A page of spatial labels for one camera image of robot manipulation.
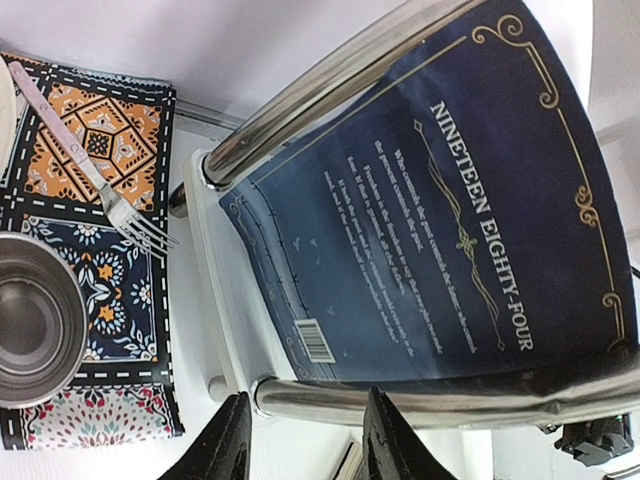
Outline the dark blue barcode book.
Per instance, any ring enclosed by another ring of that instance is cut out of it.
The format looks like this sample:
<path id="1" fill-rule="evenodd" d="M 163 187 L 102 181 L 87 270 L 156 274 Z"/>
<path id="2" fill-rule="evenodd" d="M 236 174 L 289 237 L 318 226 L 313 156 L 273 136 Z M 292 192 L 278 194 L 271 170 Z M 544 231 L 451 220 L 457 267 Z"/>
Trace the dark blue barcode book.
<path id="1" fill-rule="evenodd" d="M 463 14 L 220 204 L 301 380 L 487 375 L 638 342 L 602 153 L 521 1 Z"/>

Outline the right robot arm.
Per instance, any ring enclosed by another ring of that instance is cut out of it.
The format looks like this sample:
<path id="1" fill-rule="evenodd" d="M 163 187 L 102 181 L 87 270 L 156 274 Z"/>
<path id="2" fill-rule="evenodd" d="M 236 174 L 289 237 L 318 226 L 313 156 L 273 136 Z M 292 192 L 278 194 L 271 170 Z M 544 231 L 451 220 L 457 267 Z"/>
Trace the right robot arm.
<path id="1" fill-rule="evenodd" d="M 552 446 L 586 467 L 639 470 L 639 412 L 537 429 L 552 438 Z"/>

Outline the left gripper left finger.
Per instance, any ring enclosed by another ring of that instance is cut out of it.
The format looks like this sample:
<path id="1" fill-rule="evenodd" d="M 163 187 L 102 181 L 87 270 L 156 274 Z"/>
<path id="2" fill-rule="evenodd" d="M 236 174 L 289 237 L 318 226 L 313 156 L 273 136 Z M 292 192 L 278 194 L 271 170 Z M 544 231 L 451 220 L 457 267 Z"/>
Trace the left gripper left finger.
<path id="1" fill-rule="evenodd" d="M 247 392 L 230 395 L 180 459 L 160 476 L 169 479 L 248 479 L 251 402 Z"/>

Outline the black gold-circle book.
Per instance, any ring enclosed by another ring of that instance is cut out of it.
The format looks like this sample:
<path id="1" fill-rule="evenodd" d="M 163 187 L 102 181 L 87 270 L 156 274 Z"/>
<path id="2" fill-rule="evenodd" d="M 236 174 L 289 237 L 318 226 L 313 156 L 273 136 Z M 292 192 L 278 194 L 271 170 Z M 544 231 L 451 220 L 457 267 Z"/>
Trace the black gold-circle book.
<path id="1" fill-rule="evenodd" d="M 365 480 L 364 454 L 362 444 L 352 441 L 334 474 L 334 480 Z"/>

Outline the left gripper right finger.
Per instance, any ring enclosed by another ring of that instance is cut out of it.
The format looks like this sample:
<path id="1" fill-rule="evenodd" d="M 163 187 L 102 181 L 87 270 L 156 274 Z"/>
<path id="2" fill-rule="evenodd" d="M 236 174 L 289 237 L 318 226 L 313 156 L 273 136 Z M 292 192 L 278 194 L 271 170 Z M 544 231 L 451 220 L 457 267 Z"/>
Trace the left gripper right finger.
<path id="1" fill-rule="evenodd" d="M 421 395 L 369 388 L 363 416 L 363 475 L 366 479 L 468 479 L 470 463 L 452 443 L 433 453 L 407 418 L 424 413 Z"/>

